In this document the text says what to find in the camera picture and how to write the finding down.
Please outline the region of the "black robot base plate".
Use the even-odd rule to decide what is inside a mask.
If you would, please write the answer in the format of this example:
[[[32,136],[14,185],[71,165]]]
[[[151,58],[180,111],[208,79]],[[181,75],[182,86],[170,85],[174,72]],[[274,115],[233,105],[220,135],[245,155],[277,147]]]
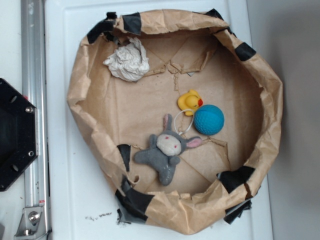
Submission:
[[[0,191],[7,191],[38,156],[37,108],[0,80]]]

